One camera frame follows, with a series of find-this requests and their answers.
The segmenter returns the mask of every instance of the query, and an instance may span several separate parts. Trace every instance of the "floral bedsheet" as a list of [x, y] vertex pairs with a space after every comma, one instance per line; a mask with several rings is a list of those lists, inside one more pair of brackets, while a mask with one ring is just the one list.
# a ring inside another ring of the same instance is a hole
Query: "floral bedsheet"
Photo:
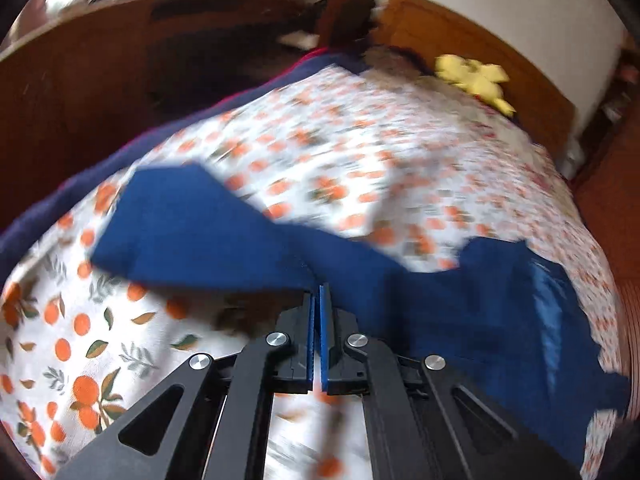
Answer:
[[[461, 92], [379, 76], [329, 67], [195, 123], [103, 182], [31, 248], [2, 294], [0, 420], [43, 478], [191, 353], [238, 352], [245, 332], [273, 320], [229, 324], [237, 305], [227, 296], [148, 290], [92, 267], [118, 193], [146, 164], [201, 163], [274, 221], [364, 237], [421, 272], [455, 266], [472, 236], [526, 238], [564, 266], [602, 367], [619, 370], [609, 267], [545, 150]], [[585, 479], [615, 420], [594, 415]], [[275, 399], [265, 477], [311, 474], [371, 478], [357, 397]]]

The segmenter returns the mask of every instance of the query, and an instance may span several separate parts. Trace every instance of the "yellow stuffed toy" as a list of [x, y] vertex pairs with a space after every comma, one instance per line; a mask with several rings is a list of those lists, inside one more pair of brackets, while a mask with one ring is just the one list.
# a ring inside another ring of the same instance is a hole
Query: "yellow stuffed toy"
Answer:
[[436, 58], [436, 75], [479, 97], [507, 117], [515, 113], [514, 108], [502, 98], [502, 88], [498, 83], [508, 81], [509, 77], [500, 65], [485, 65], [475, 59], [445, 54]]

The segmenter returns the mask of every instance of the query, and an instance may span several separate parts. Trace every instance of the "navy blue blanket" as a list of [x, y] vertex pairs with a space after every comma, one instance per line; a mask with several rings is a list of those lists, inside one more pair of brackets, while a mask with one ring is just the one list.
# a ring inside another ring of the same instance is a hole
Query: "navy blue blanket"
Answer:
[[189, 165], [136, 172], [92, 262], [149, 286], [328, 282], [363, 332], [399, 354], [443, 355], [577, 467], [594, 411], [626, 408], [628, 381], [600, 368], [564, 269], [524, 242], [476, 238], [459, 269], [409, 272], [362, 242], [274, 224]]
[[290, 72], [262, 86], [224, 100], [213, 108], [202, 110], [151, 130], [122, 147], [106, 160], [68, 179], [61, 189], [30, 207], [0, 235], [0, 254], [2, 254], [0, 284], [6, 281], [20, 258], [47, 229], [108, 176], [130, 166], [152, 148], [190, 124], [243, 106], [273, 89], [303, 80], [331, 64], [339, 65], [353, 73], [360, 73], [367, 68], [359, 59], [340, 53], [322, 54], [303, 61]]

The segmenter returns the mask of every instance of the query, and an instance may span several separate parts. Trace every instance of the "silver bolt head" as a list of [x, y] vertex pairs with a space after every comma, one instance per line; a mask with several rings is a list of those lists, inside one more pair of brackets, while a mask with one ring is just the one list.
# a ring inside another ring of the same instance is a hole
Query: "silver bolt head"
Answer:
[[360, 348], [361, 346], [366, 345], [368, 342], [369, 339], [363, 334], [351, 334], [347, 338], [348, 345], [353, 346], [354, 348]]
[[424, 365], [429, 370], [442, 370], [447, 362], [444, 360], [444, 357], [433, 354], [424, 358]]
[[189, 359], [189, 366], [194, 370], [202, 370], [209, 366], [211, 359], [208, 355], [196, 354]]
[[282, 346], [284, 345], [284, 343], [287, 342], [289, 338], [287, 337], [287, 334], [282, 333], [282, 332], [271, 332], [268, 336], [267, 336], [267, 345], [270, 346]]

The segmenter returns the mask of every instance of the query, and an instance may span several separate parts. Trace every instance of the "dark cloth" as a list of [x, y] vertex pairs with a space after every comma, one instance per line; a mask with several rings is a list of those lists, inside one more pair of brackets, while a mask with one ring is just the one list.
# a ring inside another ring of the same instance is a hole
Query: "dark cloth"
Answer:
[[274, 224], [197, 164], [135, 173], [92, 262], [147, 286], [316, 291], [398, 354], [443, 355], [580, 467], [597, 409], [626, 408], [564, 269], [524, 242], [476, 238], [460, 268], [409, 272], [367, 244]]

